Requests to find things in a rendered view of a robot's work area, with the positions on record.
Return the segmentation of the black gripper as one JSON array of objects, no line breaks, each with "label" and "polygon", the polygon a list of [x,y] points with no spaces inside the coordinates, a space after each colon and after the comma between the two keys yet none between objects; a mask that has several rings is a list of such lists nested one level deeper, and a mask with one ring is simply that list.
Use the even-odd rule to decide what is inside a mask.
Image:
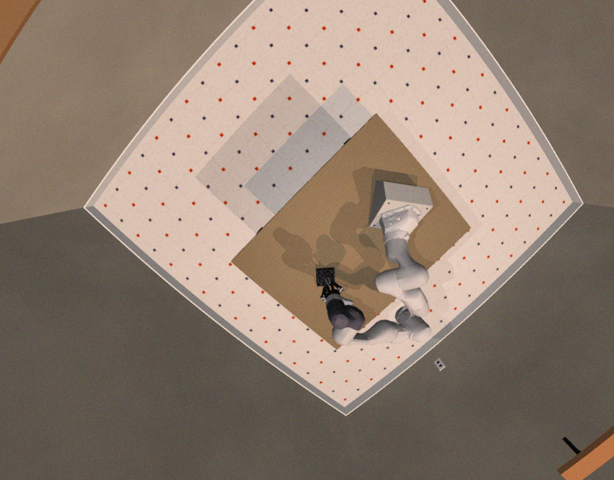
[{"label": "black gripper", "polygon": [[[326,281],[326,284],[325,284],[326,286],[323,287],[323,291],[322,291],[322,295],[321,295],[322,301],[324,301],[324,299],[326,299],[331,294],[339,294],[340,295],[340,292],[343,291],[343,287],[342,286],[339,286],[336,282],[332,283],[332,281],[330,281],[330,279],[329,279],[329,283],[330,283],[330,286],[331,286],[331,289],[332,289],[331,292],[330,292],[329,286],[328,286],[328,283],[327,283],[327,279],[325,279],[325,281]],[[332,286],[335,286],[336,288],[338,287],[338,290],[334,289]]]}]

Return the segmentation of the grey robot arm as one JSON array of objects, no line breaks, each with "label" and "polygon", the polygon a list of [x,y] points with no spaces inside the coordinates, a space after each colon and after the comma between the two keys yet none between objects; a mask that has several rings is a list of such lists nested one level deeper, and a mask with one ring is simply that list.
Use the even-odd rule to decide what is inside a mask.
[{"label": "grey robot arm", "polygon": [[380,320],[366,332],[356,334],[365,323],[362,311],[353,306],[352,300],[331,294],[324,302],[326,309],[329,308],[327,314],[334,327],[332,337],[336,343],[343,346],[372,346],[378,343],[403,343],[406,339],[412,342],[429,339],[431,328],[421,317],[426,316],[430,308],[419,288],[427,284],[429,273],[422,264],[412,259],[406,242],[409,234],[418,226],[420,217],[422,212],[416,206],[407,205],[382,213],[379,220],[387,258],[391,262],[399,262],[399,267],[377,274],[375,285],[378,291],[396,296],[405,304],[395,314],[397,323]]}]

